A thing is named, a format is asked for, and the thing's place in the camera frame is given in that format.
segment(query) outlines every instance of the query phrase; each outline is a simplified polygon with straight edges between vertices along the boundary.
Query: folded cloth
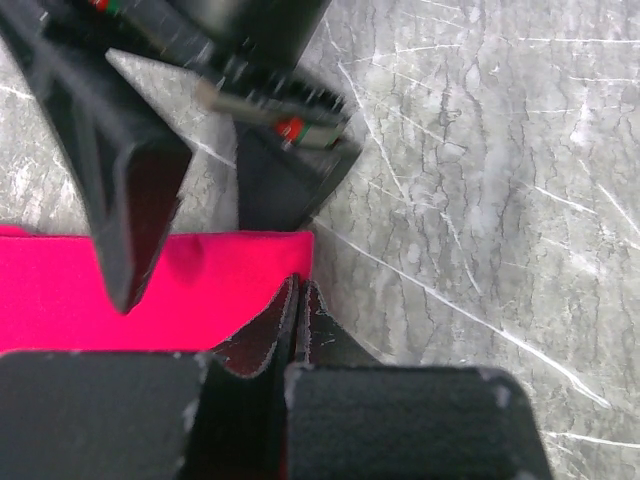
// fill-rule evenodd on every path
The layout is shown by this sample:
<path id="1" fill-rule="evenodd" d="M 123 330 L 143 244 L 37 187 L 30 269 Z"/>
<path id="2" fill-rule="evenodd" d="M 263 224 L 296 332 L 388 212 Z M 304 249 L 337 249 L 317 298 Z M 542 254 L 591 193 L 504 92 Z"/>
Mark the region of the folded cloth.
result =
<path id="1" fill-rule="evenodd" d="M 0 354 L 207 350 L 259 314 L 288 276 L 309 278 L 312 257 L 310 232 L 173 235 L 123 316 L 89 238 L 0 226 Z"/>

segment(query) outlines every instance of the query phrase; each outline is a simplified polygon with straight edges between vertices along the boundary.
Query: scratched surface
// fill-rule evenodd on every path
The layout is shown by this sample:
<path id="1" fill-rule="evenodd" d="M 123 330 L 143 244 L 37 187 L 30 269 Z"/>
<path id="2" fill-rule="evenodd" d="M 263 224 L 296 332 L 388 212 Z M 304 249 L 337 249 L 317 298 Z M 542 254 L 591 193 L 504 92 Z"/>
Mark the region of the scratched surface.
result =
<path id="1" fill-rule="evenodd" d="M 511 371 L 559 479 L 640 478 L 634 5 L 335 0 L 304 60 L 364 141 L 313 226 L 331 309 L 386 361 Z M 198 150 L 176 229 L 233 229 L 229 120 L 198 110 L 191 77 L 117 61 Z M 0 141 L 0 220 L 85 231 L 1 51 Z"/>

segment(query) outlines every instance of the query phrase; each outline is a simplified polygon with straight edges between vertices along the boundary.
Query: red cloth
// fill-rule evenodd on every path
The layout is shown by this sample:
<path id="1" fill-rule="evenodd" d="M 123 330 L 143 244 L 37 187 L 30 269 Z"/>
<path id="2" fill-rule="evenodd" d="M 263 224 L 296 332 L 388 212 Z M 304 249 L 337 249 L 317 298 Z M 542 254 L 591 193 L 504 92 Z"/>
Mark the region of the red cloth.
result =
<path id="1" fill-rule="evenodd" d="M 109 303 L 85 237 L 0 227 L 0 354 L 202 351 L 236 332 L 291 274 L 309 278 L 310 232 L 169 237 L 142 302 Z"/>

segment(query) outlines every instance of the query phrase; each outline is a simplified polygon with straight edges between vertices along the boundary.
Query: marble surface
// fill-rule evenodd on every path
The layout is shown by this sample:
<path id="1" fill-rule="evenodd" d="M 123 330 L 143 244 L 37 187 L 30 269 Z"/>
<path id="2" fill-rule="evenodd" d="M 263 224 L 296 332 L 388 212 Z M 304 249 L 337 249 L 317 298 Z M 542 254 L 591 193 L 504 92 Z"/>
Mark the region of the marble surface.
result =
<path id="1" fill-rule="evenodd" d="M 229 119 L 115 61 L 198 149 L 175 228 L 235 228 Z M 512 372 L 556 478 L 640 479 L 640 6 L 335 0 L 303 63 L 364 142 L 313 224 L 337 318 L 388 362 Z M 0 142 L 0 221 L 85 231 L 4 50 Z"/>

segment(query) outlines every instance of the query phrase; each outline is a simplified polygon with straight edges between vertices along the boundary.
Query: black object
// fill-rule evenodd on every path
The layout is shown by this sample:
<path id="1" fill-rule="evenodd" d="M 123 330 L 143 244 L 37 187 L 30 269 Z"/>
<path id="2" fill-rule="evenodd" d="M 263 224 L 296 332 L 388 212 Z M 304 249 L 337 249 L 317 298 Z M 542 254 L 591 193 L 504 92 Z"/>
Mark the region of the black object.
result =
<path id="1" fill-rule="evenodd" d="M 210 352 L 18 353 L 0 385 L 11 480 L 552 478 L 512 377 L 382 366 L 295 278 Z"/>
<path id="2" fill-rule="evenodd" d="M 296 70 L 328 0 L 116 3 L 112 14 L 90 0 L 1 0 L 0 34 L 64 151 L 107 291 L 126 313 L 143 295 L 169 232 L 191 150 L 107 62 L 109 49 L 193 70 L 260 121 L 295 118 L 331 133 L 348 115 L 341 96 Z M 228 20 L 226 36 L 198 25 L 206 19 L 193 16 L 194 7 L 207 5 L 228 5 L 217 19 Z M 299 228 L 358 153 L 346 139 L 340 148 L 287 149 L 273 125 L 236 126 L 245 230 Z"/>

